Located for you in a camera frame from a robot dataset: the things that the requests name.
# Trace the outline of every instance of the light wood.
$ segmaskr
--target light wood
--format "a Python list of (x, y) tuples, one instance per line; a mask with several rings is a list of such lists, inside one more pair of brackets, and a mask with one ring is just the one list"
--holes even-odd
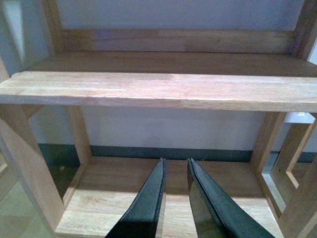
[(317, 112), (316, 69), (274, 55), (66, 53), (0, 84), (0, 103)]
[(55, 229), (64, 205), (20, 105), (0, 106), (0, 146), (45, 225)]
[(295, 167), (292, 170), (292, 175), (294, 176), (298, 184), (301, 184), (303, 182), (305, 174), (308, 171), (310, 165), (310, 163), (296, 163)]
[(80, 182), (81, 176), (86, 171), (86, 169), (87, 169), (87, 165), (80, 165), (74, 178), (70, 182), (70, 185), (69, 185), (66, 193), (63, 196), (63, 203), (64, 203), (65, 208), (67, 208), (67, 206), (68, 206), (72, 196), (74, 195), (74, 192), (75, 192), (75, 190)]
[(285, 54), (292, 31), (181, 29), (63, 30), (68, 51), (159, 51)]
[(50, 32), (53, 48), (56, 53), (64, 50), (64, 41), (62, 37), (62, 25), (59, 18), (58, 6), (56, 0), (36, 0), (38, 15), (42, 26), (44, 27), (44, 36), (49, 51), (52, 51), (52, 46), (47, 33)]
[(317, 224), (317, 157), (278, 224), (286, 238), (305, 238)]
[(91, 153), (82, 109), (80, 106), (75, 106), (66, 107), (66, 110), (80, 164), (86, 165), (93, 155)]
[(274, 237), (283, 237), (249, 163), (211, 161), (198, 161), (198, 163), (246, 213)]
[(317, 120), (312, 124), (292, 124), (270, 173), (286, 205), (298, 187), (298, 182), (291, 172), (316, 125)]
[(256, 174), (266, 200), (276, 220), (282, 215), (286, 204), (269, 174)]
[(250, 160), (256, 174), (262, 173), (285, 116), (285, 112), (267, 112), (265, 114)]
[(33, 116), (41, 108), (42, 108), (42, 105), (30, 105), (30, 104), (22, 105), (22, 109), (27, 119)]
[[(93, 157), (56, 230), (103, 238), (130, 206), (157, 160)], [(281, 232), (249, 163), (200, 162), (233, 199), (275, 237)], [(164, 238), (197, 237), (188, 197), (187, 161), (167, 161)]]
[(156, 163), (93, 157), (56, 229), (57, 235), (104, 238), (129, 208)]
[(317, 2), (305, 0), (296, 28), (295, 39), (289, 52), (298, 58), (308, 60), (317, 37)]

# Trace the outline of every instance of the wood grain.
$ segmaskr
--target wood grain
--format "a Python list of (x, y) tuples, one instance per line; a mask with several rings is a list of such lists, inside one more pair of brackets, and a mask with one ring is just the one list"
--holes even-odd
[(312, 124), (294, 123), (287, 134), (285, 142), (270, 173), (279, 193), (287, 205), (298, 187), (292, 175), (298, 158), (309, 140), (317, 120)]
[(93, 157), (59, 223), (59, 236), (105, 237), (157, 160)]
[(198, 163), (246, 213), (274, 237), (283, 237), (249, 163)]
[(317, 157), (297, 188), (278, 224), (287, 238), (305, 238), (317, 225)]
[(0, 106), (0, 146), (25, 192), (49, 229), (55, 229), (64, 206), (20, 105)]
[[(93, 157), (61, 219), (57, 235), (105, 237), (130, 206), (156, 162)], [(248, 214), (275, 237), (282, 237), (249, 163), (201, 162), (201, 165)], [(197, 237), (188, 197), (187, 161), (167, 161), (162, 237)]]
[[(56, 72), (98, 69), (117, 72)], [(289, 56), (69, 53), (0, 84), (0, 103), (317, 112), (316, 69)]]
[(91, 153), (82, 109), (80, 106), (73, 106), (66, 107), (66, 110), (80, 164), (86, 165), (93, 155)]
[(68, 206), (72, 196), (74, 195), (74, 192), (75, 192), (75, 190), (80, 182), (81, 176), (86, 171), (86, 169), (87, 169), (87, 165), (80, 165), (74, 178), (70, 182), (70, 185), (69, 185), (66, 193), (63, 196), (63, 203), (64, 203), (65, 208), (67, 208), (67, 206)]
[(284, 112), (267, 112), (265, 114), (250, 160), (255, 173), (261, 174), (263, 172), (285, 116)]
[(289, 53), (298, 58), (308, 60), (317, 37), (317, 1), (305, 0), (294, 31), (294, 41)]
[(184, 52), (64, 52), (27, 71), (317, 77), (317, 66), (289, 55)]
[(181, 29), (63, 30), (68, 51), (157, 51), (285, 54), (292, 31)]

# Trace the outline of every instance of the wooden shelf board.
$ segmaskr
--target wooden shelf board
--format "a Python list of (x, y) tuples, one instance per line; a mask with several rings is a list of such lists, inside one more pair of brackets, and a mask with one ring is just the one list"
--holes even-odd
[(65, 52), (1, 83), (0, 103), (317, 112), (317, 66), (288, 55)]
[[(56, 229), (57, 235), (105, 237), (130, 206), (156, 162), (93, 157)], [(200, 164), (247, 213), (275, 237), (283, 237), (249, 163)], [(188, 197), (187, 161), (167, 161), (163, 237), (197, 237)]]

